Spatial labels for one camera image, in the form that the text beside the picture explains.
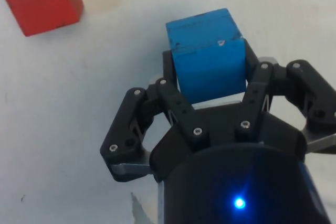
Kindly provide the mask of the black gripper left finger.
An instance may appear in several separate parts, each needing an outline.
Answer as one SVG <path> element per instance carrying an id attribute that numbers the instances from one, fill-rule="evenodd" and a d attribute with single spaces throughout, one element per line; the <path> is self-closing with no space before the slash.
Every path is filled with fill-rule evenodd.
<path id="1" fill-rule="evenodd" d="M 172 163 L 209 147 L 204 121 L 177 89 L 172 53 L 163 53 L 163 77 L 144 88 L 127 91 L 100 149 L 108 165 L 138 164 L 145 156 L 142 145 L 154 117 L 163 113 L 171 128 L 151 151 L 148 165 Z"/>

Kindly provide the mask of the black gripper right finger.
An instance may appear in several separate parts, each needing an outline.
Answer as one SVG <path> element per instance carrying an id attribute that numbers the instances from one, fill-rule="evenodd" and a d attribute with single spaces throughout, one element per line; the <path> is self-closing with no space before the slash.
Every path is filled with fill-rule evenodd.
<path id="1" fill-rule="evenodd" d="M 243 42 L 248 85 L 235 125 L 238 138 L 256 140 L 273 97 L 283 96 L 306 118 L 302 132 L 308 143 L 334 143 L 335 89 L 307 61 L 282 67 L 258 59 L 248 41 Z"/>

